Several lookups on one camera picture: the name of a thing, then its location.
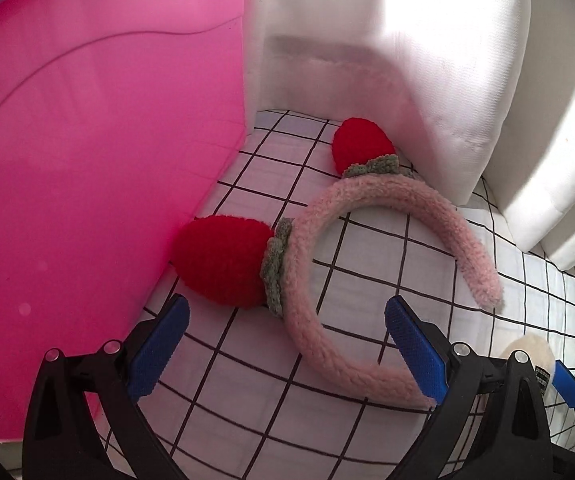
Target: blue gripper pad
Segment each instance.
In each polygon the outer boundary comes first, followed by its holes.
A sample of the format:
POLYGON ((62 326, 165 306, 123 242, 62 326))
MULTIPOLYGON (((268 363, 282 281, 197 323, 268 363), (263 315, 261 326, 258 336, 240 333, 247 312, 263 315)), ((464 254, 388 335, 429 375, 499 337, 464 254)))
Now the blue gripper pad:
POLYGON ((552 386, 570 408, 575 408, 575 377, 560 360, 556 362, 552 386))
POLYGON ((164 317, 157 318, 156 327, 130 363, 128 395, 133 402, 152 393, 189 324, 188 300, 179 296, 164 317))
POLYGON ((423 395, 441 404, 447 395, 445 363, 396 297, 385 306, 385 326, 423 395))

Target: metal screw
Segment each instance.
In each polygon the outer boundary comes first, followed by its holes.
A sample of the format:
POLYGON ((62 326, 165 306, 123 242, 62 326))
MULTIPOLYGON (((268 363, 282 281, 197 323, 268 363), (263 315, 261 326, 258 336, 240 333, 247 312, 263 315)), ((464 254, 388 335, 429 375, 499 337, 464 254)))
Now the metal screw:
POLYGON ((522 350, 517 350, 514 352, 514 359, 516 359, 519 363, 526 363, 529 361, 529 356, 522 350))
POLYGON ((470 354, 470 347, 465 343, 455 343, 454 351, 456 352, 456 355, 464 357, 470 354))
POLYGON ((116 354, 121 349, 121 343, 119 341, 108 341, 103 345, 103 351, 106 354, 116 354))
POLYGON ((45 359, 51 363, 52 361, 56 361, 60 355, 61 352, 59 352, 58 348, 51 348, 46 352, 45 359))

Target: pink fuzzy headband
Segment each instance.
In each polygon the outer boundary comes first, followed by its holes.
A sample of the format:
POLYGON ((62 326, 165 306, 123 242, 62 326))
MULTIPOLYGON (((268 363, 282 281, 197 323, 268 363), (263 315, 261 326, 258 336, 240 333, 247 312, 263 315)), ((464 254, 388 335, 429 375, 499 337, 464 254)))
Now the pink fuzzy headband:
POLYGON ((355 362, 325 333, 309 296, 314 246, 340 214, 363 206, 387 206, 432 229, 455 255, 479 306, 501 304, 499 275, 467 222, 440 194, 399 173, 392 142, 376 124, 349 119, 332 143, 336 169, 344 178, 328 187, 296 219, 266 224, 231 216, 196 219, 181 229, 173 261, 186 285, 219 304, 249 308, 266 303, 282 317, 298 350, 312 368, 351 394, 399 406, 426 408, 406 368, 355 362))

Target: pink plastic panel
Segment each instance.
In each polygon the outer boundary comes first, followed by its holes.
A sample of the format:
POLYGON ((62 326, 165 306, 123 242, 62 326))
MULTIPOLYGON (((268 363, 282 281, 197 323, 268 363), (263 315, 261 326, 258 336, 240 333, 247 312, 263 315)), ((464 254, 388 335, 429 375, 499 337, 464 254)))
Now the pink plastic panel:
POLYGON ((0 439, 124 337, 244 136, 243 0, 0 4, 0 439))

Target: white fabric wall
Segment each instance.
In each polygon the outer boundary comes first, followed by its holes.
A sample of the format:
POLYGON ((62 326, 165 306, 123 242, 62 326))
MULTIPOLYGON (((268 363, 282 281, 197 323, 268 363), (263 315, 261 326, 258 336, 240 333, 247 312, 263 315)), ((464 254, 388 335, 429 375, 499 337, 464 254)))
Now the white fabric wall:
POLYGON ((530 0, 246 1, 248 117, 372 119, 444 196, 468 200, 514 94, 530 0))
POLYGON ((520 249, 575 265, 575 0, 532 0, 514 101, 485 176, 520 249))

